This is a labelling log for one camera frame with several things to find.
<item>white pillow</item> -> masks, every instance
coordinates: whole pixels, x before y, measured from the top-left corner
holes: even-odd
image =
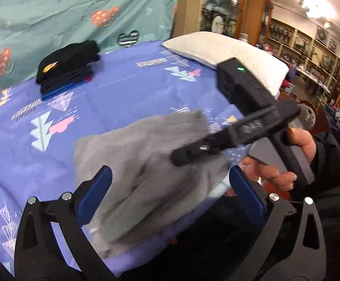
[[[235,57],[273,96],[277,94],[288,72],[285,63],[265,51],[218,33],[190,33],[167,40],[163,46],[213,69],[216,69],[217,64]]]

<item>metal rivet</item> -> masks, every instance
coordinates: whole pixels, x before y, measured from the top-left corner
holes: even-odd
[[[62,194],[62,199],[64,201],[68,201],[71,200],[71,198],[73,197],[71,192],[65,192],[64,194]]]
[[[279,200],[279,195],[278,194],[276,194],[276,193],[270,193],[269,194],[269,198],[270,198],[270,200],[272,200],[272,201],[278,201]]]
[[[205,145],[205,146],[200,146],[200,150],[201,151],[208,151],[209,150],[209,146],[208,145]]]
[[[28,201],[27,201],[30,205],[36,203],[36,198],[34,196],[31,196]]]
[[[309,196],[307,196],[304,201],[308,204],[308,205],[312,205],[313,204],[313,199]]]

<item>wooden cabinet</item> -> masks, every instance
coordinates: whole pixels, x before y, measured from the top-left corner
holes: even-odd
[[[265,43],[272,9],[271,0],[178,0],[172,37],[201,30]]]
[[[249,37],[248,43],[265,43],[269,34],[273,5],[271,0],[247,0],[242,33]]]

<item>black sleeve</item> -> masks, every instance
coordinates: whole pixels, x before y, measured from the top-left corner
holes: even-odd
[[[315,181],[306,189],[308,196],[340,186],[340,146],[329,132],[314,136],[316,156],[310,166]]]

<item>person's hand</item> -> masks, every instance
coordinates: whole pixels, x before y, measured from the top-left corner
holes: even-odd
[[[302,147],[309,163],[314,159],[317,147],[312,135],[308,131],[300,128],[289,128],[288,139],[292,144]],[[297,179],[296,174],[293,172],[280,174],[277,167],[259,164],[258,161],[248,156],[242,160],[242,164],[247,166],[244,171],[248,179],[252,181],[257,181],[257,178],[261,178],[262,181],[267,180],[279,190],[288,191],[293,189],[294,181]]]

